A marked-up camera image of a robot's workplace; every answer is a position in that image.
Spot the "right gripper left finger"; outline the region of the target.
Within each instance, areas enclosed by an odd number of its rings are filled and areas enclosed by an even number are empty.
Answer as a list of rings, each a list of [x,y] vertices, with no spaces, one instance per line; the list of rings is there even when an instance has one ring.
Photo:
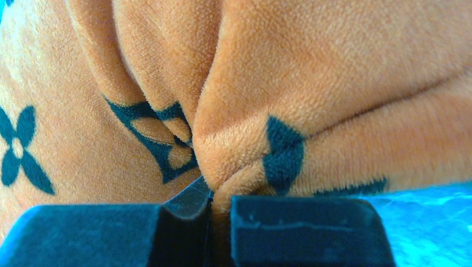
[[[203,266],[212,191],[202,177],[164,204],[40,205],[1,246],[2,266]]]

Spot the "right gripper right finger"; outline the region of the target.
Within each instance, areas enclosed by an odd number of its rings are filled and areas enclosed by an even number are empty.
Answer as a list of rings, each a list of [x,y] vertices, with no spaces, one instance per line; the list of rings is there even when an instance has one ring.
[[[382,220],[365,200],[236,196],[236,266],[395,266]]]

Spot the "orange patterned pillowcase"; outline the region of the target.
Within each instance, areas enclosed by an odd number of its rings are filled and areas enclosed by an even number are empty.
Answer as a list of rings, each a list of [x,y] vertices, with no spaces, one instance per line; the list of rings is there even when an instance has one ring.
[[[470,1],[3,1],[1,239],[31,206],[471,180]]]

